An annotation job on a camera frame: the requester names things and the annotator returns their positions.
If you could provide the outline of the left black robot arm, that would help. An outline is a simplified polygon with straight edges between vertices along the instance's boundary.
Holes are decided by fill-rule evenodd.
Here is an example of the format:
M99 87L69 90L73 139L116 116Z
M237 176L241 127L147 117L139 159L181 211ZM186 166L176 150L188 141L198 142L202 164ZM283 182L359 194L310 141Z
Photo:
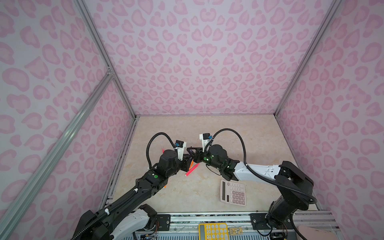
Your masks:
M134 187L110 205L93 213L84 213L72 236L73 240L115 240L114 230L147 199L167 185L170 177L179 171L188 172L194 154L182 154L178 158L175 150L165 150L159 162L135 181Z

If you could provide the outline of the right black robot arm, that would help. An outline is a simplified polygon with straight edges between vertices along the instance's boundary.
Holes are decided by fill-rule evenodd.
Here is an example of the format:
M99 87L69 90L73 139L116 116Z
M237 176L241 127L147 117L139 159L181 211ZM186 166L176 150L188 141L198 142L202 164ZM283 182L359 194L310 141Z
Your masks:
M314 182L293 163L283 161L280 165L252 165L246 160L238 161L228 157L220 145L204 148L187 148L195 163L204 163L218 170L217 174L228 183L240 181L267 183L278 188L280 197L273 201L262 220L272 228L280 228L297 210L306 211L317 203L313 196Z

